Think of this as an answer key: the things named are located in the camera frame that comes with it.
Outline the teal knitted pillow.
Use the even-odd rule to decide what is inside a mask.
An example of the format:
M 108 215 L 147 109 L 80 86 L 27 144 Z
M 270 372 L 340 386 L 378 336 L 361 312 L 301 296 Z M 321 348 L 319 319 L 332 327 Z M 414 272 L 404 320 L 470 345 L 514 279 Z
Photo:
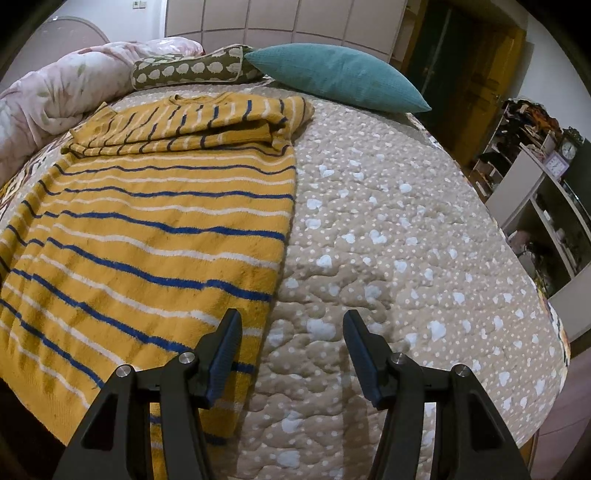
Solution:
M 363 51 L 315 43 L 253 50 L 245 60 L 287 87 L 385 113 L 423 113 L 431 106 L 395 67 Z

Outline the pink floral comforter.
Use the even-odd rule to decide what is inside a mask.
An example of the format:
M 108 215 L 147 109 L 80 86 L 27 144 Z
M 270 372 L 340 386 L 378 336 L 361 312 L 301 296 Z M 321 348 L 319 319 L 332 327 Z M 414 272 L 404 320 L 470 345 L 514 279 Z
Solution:
M 204 47 L 184 37 L 112 42 L 71 52 L 15 81 L 1 94 L 1 182 L 85 113 L 131 92 L 137 62 L 166 54 L 197 56 Z

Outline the beige panelled wardrobe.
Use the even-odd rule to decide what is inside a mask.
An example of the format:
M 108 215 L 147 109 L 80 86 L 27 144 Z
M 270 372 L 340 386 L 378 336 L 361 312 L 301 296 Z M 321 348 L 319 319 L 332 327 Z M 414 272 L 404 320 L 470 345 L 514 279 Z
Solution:
M 388 61 L 408 3 L 402 0 L 171 0 L 164 33 L 211 52 L 230 44 L 346 46 Z

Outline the olive sheep print bolster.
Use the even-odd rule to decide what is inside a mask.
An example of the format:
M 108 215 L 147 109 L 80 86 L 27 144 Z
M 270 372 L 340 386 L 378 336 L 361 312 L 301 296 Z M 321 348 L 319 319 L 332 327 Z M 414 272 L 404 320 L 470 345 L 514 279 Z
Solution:
M 183 84 L 240 84 L 259 81 L 264 74 L 246 60 L 252 47 L 235 44 L 209 54 L 184 56 L 166 54 L 134 64 L 131 86 L 145 90 Z

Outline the pink alarm clock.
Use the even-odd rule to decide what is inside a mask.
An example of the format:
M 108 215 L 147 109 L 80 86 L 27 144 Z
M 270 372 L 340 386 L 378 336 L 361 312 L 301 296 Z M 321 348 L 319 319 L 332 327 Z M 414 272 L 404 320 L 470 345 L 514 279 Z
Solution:
M 545 167 L 555 179 L 560 180 L 563 174 L 568 170 L 569 163 L 560 154 L 554 151 L 546 159 Z

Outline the beige dotted quilted bedspread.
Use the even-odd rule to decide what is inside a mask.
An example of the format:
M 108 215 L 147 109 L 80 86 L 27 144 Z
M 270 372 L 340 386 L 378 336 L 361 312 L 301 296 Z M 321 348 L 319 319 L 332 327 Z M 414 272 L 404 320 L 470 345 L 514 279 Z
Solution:
M 518 443 L 569 361 L 562 325 L 497 224 L 423 127 L 318 103 L 298 159 L 297 225 L 229 479 L 362 479 L 383 414 L 337 338 L 346 308 L 428 367 L 461 363 Z

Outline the round beige headboard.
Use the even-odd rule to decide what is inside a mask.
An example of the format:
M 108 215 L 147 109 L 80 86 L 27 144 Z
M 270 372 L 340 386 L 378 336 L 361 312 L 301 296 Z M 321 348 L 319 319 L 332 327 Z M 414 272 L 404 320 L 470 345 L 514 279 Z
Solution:
M 108 43 L 94 23 L 71 16 L 55 16 L 39 26 L 16 54 L 1 78 L 1 91 L 29 73 L 68 53 Z

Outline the yellow blue striped sweater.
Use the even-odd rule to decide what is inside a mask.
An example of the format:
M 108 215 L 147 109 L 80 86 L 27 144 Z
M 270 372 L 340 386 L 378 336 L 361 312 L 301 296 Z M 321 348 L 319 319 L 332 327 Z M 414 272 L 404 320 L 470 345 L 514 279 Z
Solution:
M 164 365 L 229 309 L 242 342 L 201 410 L 235 433 L 296 204 L 304 97 L 100 107 L 1 234 L 1 475 L 49 478 L 116 368 Z

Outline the white cluttered shelf unit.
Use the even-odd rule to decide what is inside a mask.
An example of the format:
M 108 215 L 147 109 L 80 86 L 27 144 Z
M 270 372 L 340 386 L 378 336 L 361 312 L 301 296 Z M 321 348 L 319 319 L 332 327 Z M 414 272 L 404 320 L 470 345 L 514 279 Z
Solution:
M 545 167 L 556 151 L 569 168 Z M 590 329 L 590 143 L 546 109 L 509 99 L 469 180 L 575 340 Z

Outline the brown wooden door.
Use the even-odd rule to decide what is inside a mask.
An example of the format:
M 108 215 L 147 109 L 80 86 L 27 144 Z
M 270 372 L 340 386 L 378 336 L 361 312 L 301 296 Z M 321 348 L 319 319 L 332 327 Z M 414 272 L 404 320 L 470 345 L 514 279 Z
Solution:
M 526 32 L 518 26 L 483 22 L 469 37 L 470 50 L 453 113 L 451 156 L 463 167 L 483 150 L 520 62 Z

